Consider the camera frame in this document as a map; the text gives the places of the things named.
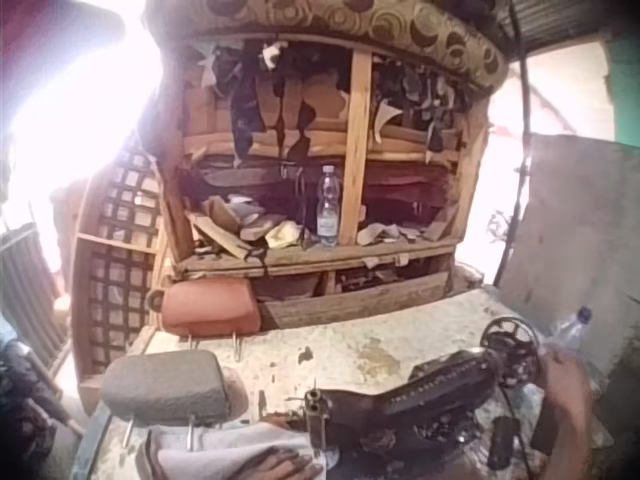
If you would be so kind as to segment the grey board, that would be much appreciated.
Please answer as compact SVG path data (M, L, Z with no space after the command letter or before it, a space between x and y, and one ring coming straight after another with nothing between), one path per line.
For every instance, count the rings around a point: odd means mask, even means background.
M586 306L581 350L602 374L640 323L640 148L532 138L529 198L501 301L539 329Z

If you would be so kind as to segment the wooden sofa frame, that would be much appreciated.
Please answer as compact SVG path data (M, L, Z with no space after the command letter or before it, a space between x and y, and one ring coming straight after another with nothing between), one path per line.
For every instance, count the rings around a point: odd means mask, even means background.
M247 279L260 330L351 320L444 295L493 93L335 44L159 44L154 154L174 257L168 287ZM316 232L323 165L333 165L341 183L334 247ZM285 220L302 227L298 243L269 249L266 233Z

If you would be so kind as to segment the grey headrest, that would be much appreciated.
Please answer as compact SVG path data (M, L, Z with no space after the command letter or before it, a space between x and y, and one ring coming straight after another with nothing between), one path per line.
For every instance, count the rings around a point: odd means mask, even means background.
M216 355L205 350L177 350L129 355L106 370L101 398L111 414L127 423L122 445L135 426L186 426L187 449L193 429L231 418L231 401Z

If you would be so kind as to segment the wooden frame with black webbing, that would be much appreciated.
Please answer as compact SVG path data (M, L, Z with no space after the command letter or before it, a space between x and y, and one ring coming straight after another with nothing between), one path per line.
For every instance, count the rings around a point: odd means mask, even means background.
M165 253L150 157L127 146L88 181L74 235L71 334L78 394L92 412L102 376L151 323L148 292Z

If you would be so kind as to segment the black wrist band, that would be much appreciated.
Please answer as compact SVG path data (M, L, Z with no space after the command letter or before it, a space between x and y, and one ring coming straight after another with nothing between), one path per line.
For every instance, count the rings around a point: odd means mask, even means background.
M530 446L546 456L550 456L558 436L558 421L555 408L547 397L543 398Z

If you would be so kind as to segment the black sewing machine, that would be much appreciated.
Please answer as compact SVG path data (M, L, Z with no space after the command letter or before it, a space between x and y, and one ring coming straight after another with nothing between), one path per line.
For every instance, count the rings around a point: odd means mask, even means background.
M477 410L495 393L537 380L539 346L523 319L500 316L478 346L418 364L405 383L382 393L310 389L303 409L310 444L386 460L467 444L480 432Z

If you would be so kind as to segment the patterned brown cushion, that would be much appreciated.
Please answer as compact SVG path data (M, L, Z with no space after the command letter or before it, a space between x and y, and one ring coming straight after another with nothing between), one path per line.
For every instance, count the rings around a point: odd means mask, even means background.
M300 40L370 50L440 71L481 94L508 75L505 55L428 0L149 0L158 41Z

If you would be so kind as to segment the person's left hand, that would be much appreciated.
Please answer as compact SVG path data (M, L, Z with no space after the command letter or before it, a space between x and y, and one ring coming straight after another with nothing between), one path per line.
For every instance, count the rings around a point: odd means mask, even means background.
M312 456L292 449L272 449L245 466L236 480L316 480L323 472Z

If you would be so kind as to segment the clear plastic bottle blue cap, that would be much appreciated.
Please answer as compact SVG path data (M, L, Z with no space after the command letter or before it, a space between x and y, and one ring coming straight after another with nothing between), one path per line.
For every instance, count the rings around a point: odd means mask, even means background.
M581 306L575 313L553 323L550 335L541 341L539 355L543 357L551 351L562 351L583 360L582 343L592 315L589 307Z

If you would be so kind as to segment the person's right hand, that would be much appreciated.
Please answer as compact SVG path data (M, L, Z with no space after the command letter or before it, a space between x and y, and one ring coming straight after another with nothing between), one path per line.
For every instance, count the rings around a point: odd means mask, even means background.
M541 386L552 405L565 412L591 405L590 382L574 354L550 349L543 354L541 364Z

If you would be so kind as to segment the metal gate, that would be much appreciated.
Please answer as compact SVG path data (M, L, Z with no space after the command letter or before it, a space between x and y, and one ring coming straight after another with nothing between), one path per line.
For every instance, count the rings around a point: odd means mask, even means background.
M33 223L0 234L0 313L35 357L51 371L69 345L55 302L61 292L45 260Z

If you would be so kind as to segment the yellow cloth scrap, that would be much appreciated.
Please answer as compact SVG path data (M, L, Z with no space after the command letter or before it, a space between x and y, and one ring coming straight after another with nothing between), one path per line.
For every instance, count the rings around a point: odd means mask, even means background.
M282 221L265 235L269 249L279 250L293 245L299 241L302 227L291 220Z

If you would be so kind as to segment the clear water bottle blue label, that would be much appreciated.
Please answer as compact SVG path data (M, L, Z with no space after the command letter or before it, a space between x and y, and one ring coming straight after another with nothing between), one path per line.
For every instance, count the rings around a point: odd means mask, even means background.
M334 247L338 242L341 214L341 183L333 165L323 165L318 183L316 232L322 245Z

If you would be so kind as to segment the black sewing machine motor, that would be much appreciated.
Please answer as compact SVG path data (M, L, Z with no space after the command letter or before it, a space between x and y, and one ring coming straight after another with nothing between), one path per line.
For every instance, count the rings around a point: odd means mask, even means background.
M499 416L492 421L487 467L503 471L510 467L514 455L514 441L520 433L520 421L511 416Z

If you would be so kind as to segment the grey cloth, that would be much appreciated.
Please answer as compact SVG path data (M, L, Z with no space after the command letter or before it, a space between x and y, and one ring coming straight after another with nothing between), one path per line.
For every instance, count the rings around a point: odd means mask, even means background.
M217 429L197 427L187 445L186 427L154 426L138 447L140 480L231 480L250 461L280 449L311 455L305 433L266 422Z

